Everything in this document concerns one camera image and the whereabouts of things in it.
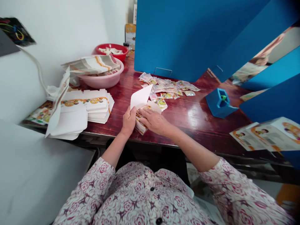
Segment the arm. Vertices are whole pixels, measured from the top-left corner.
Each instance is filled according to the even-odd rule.
[[[87,172],[61,208],[54,224],[90,224],[105,201],[115,169],[125,143],[135,126],[136,109],[130,108],[123,116],[123,127],[105,153]]]
[[[200,172],[205,172],[213,168],[220,157],[207,150],[198,142],[190,138],[176,126],[170,124],[162,115],[151,110],[141,110],[147,119],[141,119],[151,131],[170,138],[178,145],[191,163]]]
[[[108,149],[103,153],[102,158],[111,164],[113,167],[117,166],[120,155],[124,149],[124,146],[132,134],[135,126],[135,115],[137,109],[135,107],[130,111],[130,106],[128,106],[127,111],[123,115],[123,127],[121,132],[116,136],[114,141],[110,144]]]
[[[141,110],[141,119],[151,131],[176,143],[200,172],[227,224],[291,224],[293,219],[266,192],[226,160],[194,141],[162,115]]]

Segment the hand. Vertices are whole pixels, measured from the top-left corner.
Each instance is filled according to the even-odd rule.
[[[132,134],[135,126],[136,113],[137,113],[136,107],[133,107],[132,110],[130,111],[130,106],[128,106],[127,111],[123,115],[123,127],[120,133],[123,133],[128,137]]]
[[[150,109],[140,109],[141,114],[146,118],[141,118],[140,122],[146,125],[154,133],[168,137],[176,128],[170,124],[164,116]]]

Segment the red plastic bowl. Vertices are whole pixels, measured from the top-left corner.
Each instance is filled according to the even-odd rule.
[[[101,45],[98,45],[96,48],[95,48],[95,52],[98,54],[98,55],[106,55],[105,53],[101,52],[98,48],[115,48],[117,50],[122,50],[123,53],[122,54],[119,54],[119,55],[114,55],[113,56],[119,60],[121,60],[122,62],[125,61],[125,58],[126,58],[126,55],[128,53],[128,48],[126,48],[125,46],[122,46],[122,45],[117,45],[117,44],[101,44]]]

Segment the floral blouse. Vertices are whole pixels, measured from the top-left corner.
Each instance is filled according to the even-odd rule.
[[[201,172],[227,224],[292,224],[275,200],[226,160]],[[60,210],[54,224],[216,224],[173,172],[139,162],[115,172],[102,158]]]

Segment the left hand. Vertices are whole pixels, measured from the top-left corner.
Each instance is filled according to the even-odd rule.
[[[130,136],[135,127],[135,116],[137,113],[136,107],[133,107],[130,111],[130,106],[128,106],[127,111],[123,115],[123,127],[120,133],[125,134],[126,136]]]

